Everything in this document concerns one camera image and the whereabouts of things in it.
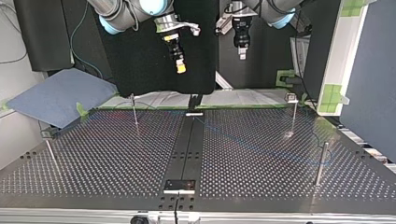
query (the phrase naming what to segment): metal bracket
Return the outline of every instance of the metal bracket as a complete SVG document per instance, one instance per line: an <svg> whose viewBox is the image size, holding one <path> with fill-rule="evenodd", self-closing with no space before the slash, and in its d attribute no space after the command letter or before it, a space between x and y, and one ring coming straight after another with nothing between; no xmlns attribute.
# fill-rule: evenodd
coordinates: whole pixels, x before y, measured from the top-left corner
<svg viewBox="0 0 396 224"><path fill-rule="evenodd" d="M195 194L195 180L167 180L164 194Z"/></svg>
<svg viewBox="0 0 396 224"><path fill-rule="evenodd" d="M201 94L194 94L190 97L189 110L186 113L186 117L197 117L204 115L202 111L196 109L196 107L201 104L203 97L204 96Z"/></svg>
<svg viewBox="0 0 396 224"><path fill-rule="evenodd" d="M51 142L52 142L53 139L55 139L55 136L56 136L57 132L58 132L58 129L57 128L52 128L52 127L49 127L47 129L41 131L41 137L46 142L47 149L49 150L50 157L53 160L56 160L56 158L55 158L55 154L53 153L53 150L52 150Z"/></svg>

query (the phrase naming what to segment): wire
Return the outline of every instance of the wire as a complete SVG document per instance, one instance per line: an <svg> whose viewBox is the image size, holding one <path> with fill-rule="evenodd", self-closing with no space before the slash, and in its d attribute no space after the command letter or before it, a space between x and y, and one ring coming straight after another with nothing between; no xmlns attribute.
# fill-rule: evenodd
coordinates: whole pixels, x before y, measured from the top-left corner
<svg viewBox="0 0 396 224"><path fill-rule="evenodd" d="M97 68L95 65L93 65L93 64L91 64L91 63L88 63L88 62L84 61L83 59L81 59L81 58L76 54L76 52L74 51L74 48L73 48L73 42L74 42L74 37L75 37L75 35L76 35L76 32L77 32L78 29L81 27L82 23L85 21L85 18L87 17L88 5L89 5L89 4L88 4L88 1L87 1L87 4L85 5L84 14L82 15L79 24L76 26L75 30L73 31L73 33L72 33L72 35L71 35L71 37L70 37L70 49L72 50L73 55L74 55L77 59L79 59L82 63L87 64L89 67L93 68L93 69L99 74L100 78L103 79L102 71L101 71L99 68Z"/></svg>
<svg viewBox="0 0 396 224"><path fill-rule="evenodd" d="M11 5L5 3L5 2L0 1L0 7L7 7L7 8L9 8L13 13L15 13L15 15L17 14L17 11L15 10L15 8L12 7ZM6 18L7 18L8 21L11 23L11 25L14 27L14 29L15 29L19 34L21 34L21 30L19 30L18 27L14 24L14 22L12 22L11 18L7 15L7 13L6 13L2 8L0 8L0 10L6 15ZM22 55L20 58L15 59L15 60L11 60L11 61L0 62L0 64L16 63L16 62L22 61L26 56L27 56L27 50L23 53L23 55Z"/></svg>
<svg viewBox="0 0 396 224"><path fill-rule="evenodd" d="M300 14L301 14L301 12L298 12L298 14L297 14L297 23L296 23L296 27L298 27L298 25L299 25L299 23L300 23ZM304 78L302 77L301 67L300 67L300 63L299 63L300 60L299 60L299 58L298 58L297 37L298 37L298 30L297 30L297 28L296 28L296 36L294 37L294 48L295 48L295 51L296 51L296 61L297 61L297 67L298 67L298 72L299 72L299 76L298 76L298 77L299 77L299 78L301 79L301 81L303 82L304 90L305 90L306 94L308 95L309 99L311 100L312 105L314 106L315 110L318 111L318 107L317 107L317 106L315 105L315 103L312 101L313 98L312 98L311 95L309 94L308 88L307 88L306 85L305 85Z"/></svg>
<svg viewBox="0 0 396 224"><path fill-rule="evenodd" d="M12 5L9 5L5 2L0 1L0 7L7 7L8 9L10 9L15 15L17 15L17 11L15 10L14 7L12 7ZM9 21L9 23L11 23L11 25L14 27L14 29L18 32L21 33L21 30L17 27L17 25L14 24L14 22L12 22L11 18L7 15L7 13L0 8L0 10L4 13L4 15L6 16L7 20Z"/></svg>
<svg viewBox="0 0 396 224"><path fill-rule="evenodd" d="M247 9L248 6L241 7L239 9L235 10L235 11L227 11L227 8L228 7L224 8L224 13L226 13L226 14L234 14L234 13L237 13L237 12L240 12L240 11L243 11L243 10Z"/></svg>
<svg viewBox="0 0 396 224"><path fill-rule="evenodd" d="M22 61L24 58L26 58L26 56L27 56L27 51L25 51L25 53L23 54L23 56L21 56L19 59L15 59L15 60L12 60L12 61L7 61L7 62L0 62L0 64L20 62L20 61Z"/></svg>

